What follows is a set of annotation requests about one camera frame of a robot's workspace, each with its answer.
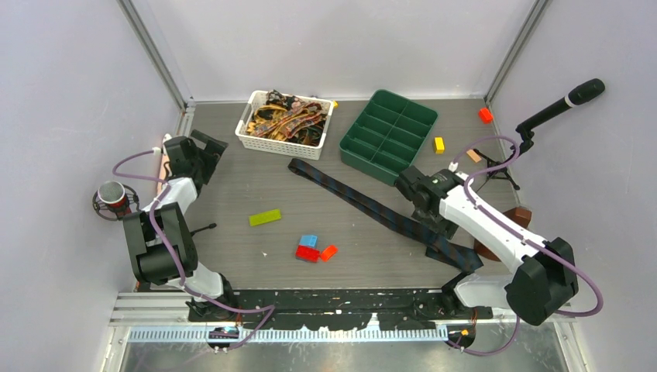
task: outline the orange block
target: orange block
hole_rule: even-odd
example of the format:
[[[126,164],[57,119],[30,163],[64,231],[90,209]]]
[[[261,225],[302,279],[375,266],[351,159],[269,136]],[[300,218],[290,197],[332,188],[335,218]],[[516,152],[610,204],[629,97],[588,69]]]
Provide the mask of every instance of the orange block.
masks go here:
[[[477,153],[475,153],[474,150],[468,150],[466,153],[468,154],[470,159],[473,160],[473,162],[479,163],[481,161],[481,157]]]
[[[488,108],[482,108],[479,110],[479,118],[484,124],[488,124],[489,122],[493,121],[493,114],[488,111]]]
[[[321,258],[322,261],[328,261],[336,253],[338,253],[338,249],[335,248],[335,246],[327,246],[324,252],[319,255],[319,258]]]

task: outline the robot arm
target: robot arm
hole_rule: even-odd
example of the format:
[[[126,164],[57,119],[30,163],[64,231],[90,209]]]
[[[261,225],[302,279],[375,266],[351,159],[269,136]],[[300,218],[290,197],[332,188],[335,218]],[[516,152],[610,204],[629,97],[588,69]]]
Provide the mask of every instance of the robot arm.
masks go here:
[[[454,287],[454,293],[463,305],[511,308],[527,323],[537,326],[578,292],[577,280],[575,274],[526,245],[518,236],[543,242],[544,247],[570,263],[574,262],[573,250],[560,238],[547,242],[545,238],[521,228],[470,189],[476,203],[509,229],[495,223],[468,199],[464,185],[466,177],[447,169],[426,176],[411,166],[401,172],[395,185],[406,199],[413,202],[414,218],[447,239],[452,238],[458,227],[464,228],[495,253],[511,272],[511,275],[495,277],[470,274],[463,278]]]
[[[156,197],[159,203],[154,212],[155,218],[178,253],[185,272],[185,288],[230,302],[230,284],[221,274],[198,262],[196,246],[184,220],[184,213],[200,194],[203,184],[210,181],[228,144],[196,130],[192,131],[191,137],[205,143],[205,148],[198,148],[191,138],[184,136],[169,139],[163,145],[169,156],[171,174],[167,185]],[[148,214],[154,205],[155,200],[142,211],[123,219],[132,271],[141,283],[168,284],[184,289],[175,262],[150,224]],[[204,301],[196,298],[190,306],[198,311],[198,304]]]

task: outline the white wall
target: white wall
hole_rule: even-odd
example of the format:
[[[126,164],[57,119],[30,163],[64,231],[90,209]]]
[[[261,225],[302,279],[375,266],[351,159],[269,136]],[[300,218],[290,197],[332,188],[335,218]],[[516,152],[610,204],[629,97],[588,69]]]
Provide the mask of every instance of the white wall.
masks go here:
[[[592,370],[654,370],[657,267],[654,123],[657,3],[557,1],[493,104],[502,133],[590,78],[607,91],[535,130],[514,166],[533,229],[561,236],[601,287],[603,311],[581,319]],[[573,300],[593,304],[587,288]]]
[[[114,0],[3,2],[0,97],[0,370],[97,370],[134,276],[91,195],[174,129],[177,107]],[[156,160],[126,170],[156,174]]]
[[[135,0],[196,101],[483,96],[533,2]]]

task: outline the lime green block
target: lime green block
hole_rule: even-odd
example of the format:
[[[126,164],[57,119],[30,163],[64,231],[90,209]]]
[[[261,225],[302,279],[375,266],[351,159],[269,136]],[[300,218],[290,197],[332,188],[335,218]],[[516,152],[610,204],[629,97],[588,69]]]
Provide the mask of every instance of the lime green block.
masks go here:
[[[264,223],[278,221],[280,219],[280,209],[258,213],[257,215],[249,216],[249,225],[258,226]]]

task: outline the red lego brick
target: red lego brick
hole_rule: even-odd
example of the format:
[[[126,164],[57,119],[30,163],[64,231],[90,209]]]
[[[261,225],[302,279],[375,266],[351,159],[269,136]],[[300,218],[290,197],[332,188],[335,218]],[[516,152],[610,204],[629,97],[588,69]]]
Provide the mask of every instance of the red lego brick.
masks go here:
[[[338,253],[338,249],[335,246],[327,246],[324,252],[320,254],[322,261],[328,261],[333,257],[334,254]]]
[[[319,251],[313,250],[309,246],[298,246],[297,253],[295,255],[299,260],[308,261],[308,262],[317,262],[319,258]]]
[[[488,124],[489,122],[493,121],[493,114],[488,111],[488,108],[482,108],[479,110],[479,118],[484,124]]]

